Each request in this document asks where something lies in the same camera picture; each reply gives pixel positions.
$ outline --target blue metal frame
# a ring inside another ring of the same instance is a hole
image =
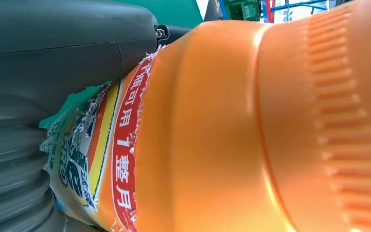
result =
[[[261,0],[262,2],[262,14],[264,15],[264,23],[268,23],[268,15],[267,15],[267,9],[266,9],[266,4],[265,4],[265,1],[269,1],[269,0]]]
[[[223,13],[223,18],[228,19],[228,14],[224,6],[224,0],[218,0],[218,2],[220,3],[221,12]]]
[[[284,5],[284,6],[272,7],[271,12],[284,10],[284,9],[289,9],[289,8],[298,7],[298,6],[309,6],[309,7],[320,9],[320,10],[327,10],[325,7],[311,5],[311,4],[320,3],[320,2],[324,2],[324,1],[327,1],[327,0],[311,0],[311,1],[306,1],[306,2],[287,4],[287,5]]]

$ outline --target red label band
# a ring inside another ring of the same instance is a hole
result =
[[[122,97],[117,114],[112,152],[112,189],[114,209],[129,232],[137,232],[134,146],[141,110],[141,98],[150,75],[151,59],[144,60],[135,72]]]

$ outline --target bottle label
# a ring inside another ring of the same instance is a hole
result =
[[[41,150],[58,205],[69,216],[111,231],[136,232],[135,142],[153,55],[126,78],[67,110]]]

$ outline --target metal bolt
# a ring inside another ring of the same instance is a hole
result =
[[[156,31],[156,36],[159,39],[164,38],[164,37],[166,37],[166,32],[164,30],[158,29]]]

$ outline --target orange plastic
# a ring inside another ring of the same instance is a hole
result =
[[[140,232],[371,232],[371,0],[198,26],[140,118]]]

